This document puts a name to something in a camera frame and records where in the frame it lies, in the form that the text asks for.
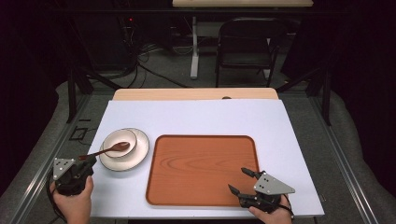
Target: chair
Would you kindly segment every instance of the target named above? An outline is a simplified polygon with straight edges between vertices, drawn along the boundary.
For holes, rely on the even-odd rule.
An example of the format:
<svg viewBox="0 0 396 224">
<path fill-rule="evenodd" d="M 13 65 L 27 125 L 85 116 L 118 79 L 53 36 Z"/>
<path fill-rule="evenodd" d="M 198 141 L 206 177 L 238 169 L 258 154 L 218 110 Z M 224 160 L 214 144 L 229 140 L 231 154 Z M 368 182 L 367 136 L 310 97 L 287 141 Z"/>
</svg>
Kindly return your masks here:
<svg viewBox="0 0 396 224">
<path fill-rule="evenodd" d="M 216 59 L 216 87 L 219 70 L 224 68 L 269 69 L 266 87 L 271 84 L 279 43 L 287 27 L 278 19 L 236 18 L 219 30 Z"/>
</svg>

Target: table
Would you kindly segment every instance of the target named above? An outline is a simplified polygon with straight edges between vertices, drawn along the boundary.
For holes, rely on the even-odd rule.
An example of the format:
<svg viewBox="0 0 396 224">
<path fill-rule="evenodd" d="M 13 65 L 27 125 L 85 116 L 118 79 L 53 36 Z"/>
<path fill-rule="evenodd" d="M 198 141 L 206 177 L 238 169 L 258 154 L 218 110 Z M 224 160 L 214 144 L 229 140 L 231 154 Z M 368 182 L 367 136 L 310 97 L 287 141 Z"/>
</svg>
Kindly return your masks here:
<svg viewBox="0 0 396 224">
<path fill-rule="evenodd" d="M 232 99 L 220 100 L 224 96 Z M 253 218 L 241 207 L 148 204 L 145 194 L 154 142 L 166 133 L 249 135 L 255 140 L 261 169 L 296 189 L 290 195 L 295 216 L 324 214 L 286 109 L 273 89 L 118 90 L 109 101 L 89 153 L 97 151 L 109 133 L 127 127 L 147 134 L 148 155 L 125 172 L 110 171 L 101 162 L 93 166 L 93 217 Z M 284 164 L 293 169 L 285 172 Z"/>
<path fill-rule="evenodd" d="M 312 0 L 173 0 L 173 7 L 312 7 Z M 190 78 L 198 78 L 198 24 L 192 17 L 192 61 Z"/>
</svg>

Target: orange tray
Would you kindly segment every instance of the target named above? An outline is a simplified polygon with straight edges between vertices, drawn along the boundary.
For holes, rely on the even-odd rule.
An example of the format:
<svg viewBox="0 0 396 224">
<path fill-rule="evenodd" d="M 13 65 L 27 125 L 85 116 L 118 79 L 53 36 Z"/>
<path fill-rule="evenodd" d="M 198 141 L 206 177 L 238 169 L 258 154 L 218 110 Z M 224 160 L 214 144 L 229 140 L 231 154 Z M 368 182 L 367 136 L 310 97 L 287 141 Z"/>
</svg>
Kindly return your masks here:
<svg viewBox="0 0 396 224">
<path fill-rule="evenodd" d="M 259 171 L 252 138 L 244 135 L 162 135 L 156 143 L 148 179 L 153 205 L 239 206 L 228 184 L 254 194 Z"/>
</svg>

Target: brown spoon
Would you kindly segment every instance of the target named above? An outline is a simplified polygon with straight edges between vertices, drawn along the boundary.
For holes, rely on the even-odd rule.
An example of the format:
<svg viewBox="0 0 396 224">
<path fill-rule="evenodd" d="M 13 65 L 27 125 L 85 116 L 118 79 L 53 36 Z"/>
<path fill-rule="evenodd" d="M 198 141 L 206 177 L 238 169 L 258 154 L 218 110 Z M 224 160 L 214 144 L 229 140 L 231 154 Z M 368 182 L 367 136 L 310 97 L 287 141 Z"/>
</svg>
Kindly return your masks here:
<svg viewBox="0 0 396 224">
<path fill-rule="evenodd" d="M 102 150 L 102 151 L 98 151 L 98 152 L 92 153 L 90 155 L 79 156 L 78 160 L 79 161 L 84 161 L 89 156 L 97 156 L 97 155 L 100 155 L 100 154 L 108 152 L 108 151 L 123 151 L 123 150 L 127 149 L 129 147 L 129 145 L 130 145 L 129 142 L 119 142 L 119 143 L 115 144 L 114 146 L 112 146 L 112 147 L 110 147 L 108 149 L 105 149 L 105 150 Z"/>
</svg>

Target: hand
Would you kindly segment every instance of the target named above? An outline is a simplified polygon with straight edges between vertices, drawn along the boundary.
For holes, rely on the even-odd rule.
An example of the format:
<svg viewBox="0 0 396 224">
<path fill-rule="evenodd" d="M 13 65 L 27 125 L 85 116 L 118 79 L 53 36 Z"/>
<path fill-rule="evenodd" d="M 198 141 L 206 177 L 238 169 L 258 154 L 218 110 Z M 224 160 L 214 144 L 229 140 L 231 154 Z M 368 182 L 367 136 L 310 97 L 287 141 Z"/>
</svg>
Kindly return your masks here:
<svg viewBox="0 0 396 224">
<path fill-rule="evenodd" d="M 50 191 L 55 190 L 55 183 L 49 187 Z M 64 196 L 55 190 L 53 192 L 53 200 L 58 208 L 64 214 L 64 217 L 69 224 L 82 224 L 90 223 L 91 216 L 91 193 L 93 190 L 92 177 L 89 175 L 85 182 L 85 189 L 79 194 L 74 196 Z"/>
<path fill-rule="evenodd" d="M 289 202 L 285 195 L 281 196 L 280 204 L 289 207 Z M 266 224 L 291 224 L 291 214 L 283 208 L 277 208 L 271 214 L 253 206 L 249 207 L 248 211 Z"/>
</svg>

